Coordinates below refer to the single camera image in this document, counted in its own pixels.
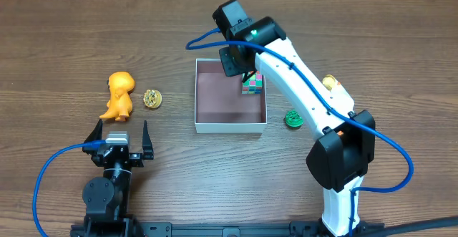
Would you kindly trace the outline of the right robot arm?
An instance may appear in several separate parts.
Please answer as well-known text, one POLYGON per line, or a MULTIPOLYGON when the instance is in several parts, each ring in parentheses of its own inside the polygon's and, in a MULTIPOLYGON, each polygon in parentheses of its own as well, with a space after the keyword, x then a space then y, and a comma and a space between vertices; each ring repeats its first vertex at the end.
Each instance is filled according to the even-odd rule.
POLYGON ((291 102, 315 143, 306 164, 323 187, 321 222, 333 236, 350 236, 360 222, 359 187, 374 159, 375 120, 334 77, 325 85, 298 56, 292 41, 270 17, 215 18, 225 38, 220 49, 228 76, 260 72, 291 102))

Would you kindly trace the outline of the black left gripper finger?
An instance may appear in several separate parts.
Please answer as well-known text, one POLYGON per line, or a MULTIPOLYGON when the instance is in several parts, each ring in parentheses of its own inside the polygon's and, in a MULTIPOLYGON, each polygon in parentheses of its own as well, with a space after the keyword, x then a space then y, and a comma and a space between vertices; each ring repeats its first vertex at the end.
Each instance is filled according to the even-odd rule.
POLYGON ((153 160, 154 159, 154 149, 153 144, 150 139, 150 134, 148 131, 147 121, 144 121, 142 129, 142 149, 143 149, 143 159, 144 160, 153 160))
POLYGON ((99 119, 93 131, 86 138, 84 143, 89 143, 89 145, 84 146, 82 151, 86 154, 93 154, 98 151, 100 147, 100 141, 102 140, 102 131, 103 131, 103 121, 99 119))

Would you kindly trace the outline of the white plush duck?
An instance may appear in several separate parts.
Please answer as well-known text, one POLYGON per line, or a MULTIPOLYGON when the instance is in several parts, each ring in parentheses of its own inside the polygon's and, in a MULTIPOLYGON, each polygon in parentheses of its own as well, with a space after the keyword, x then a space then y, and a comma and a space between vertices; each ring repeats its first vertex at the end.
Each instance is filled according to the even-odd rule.
POLYGON ((354 100, 344 86, 331 74, 322 79, 323 86, 331 93, 333 108, 354 110, 354 100))

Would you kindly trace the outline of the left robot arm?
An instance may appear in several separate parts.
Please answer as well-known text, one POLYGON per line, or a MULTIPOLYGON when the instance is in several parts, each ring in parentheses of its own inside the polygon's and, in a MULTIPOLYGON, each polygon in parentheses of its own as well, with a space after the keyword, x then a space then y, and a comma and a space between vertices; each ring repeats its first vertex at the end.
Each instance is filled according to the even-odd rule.
POLYGON ((103 176, 91 179, 82 191, 86 215, 81 226, 72 226, 71 236, 144 236, 145 230, 135 216, 128 213, 133 168, 142 168, 144 160, 154 158, 147 123, 142 129, 142 152, 130 152, 127 132, 109 132, 102 138, 103 121, 99 120, 84 141, 82 151, 103 168, 103 176))

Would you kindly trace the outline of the multicoloured puzzle cube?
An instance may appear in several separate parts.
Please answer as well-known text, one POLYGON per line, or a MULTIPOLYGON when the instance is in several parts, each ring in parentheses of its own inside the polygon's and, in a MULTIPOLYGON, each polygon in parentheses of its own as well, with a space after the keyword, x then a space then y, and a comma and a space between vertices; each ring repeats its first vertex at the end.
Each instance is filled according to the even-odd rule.
POLYGON ((242 93, 245 95, 260 94, 263 90, 263 76, 260 72, 256 74, 256 80, 242 83, 242 93))

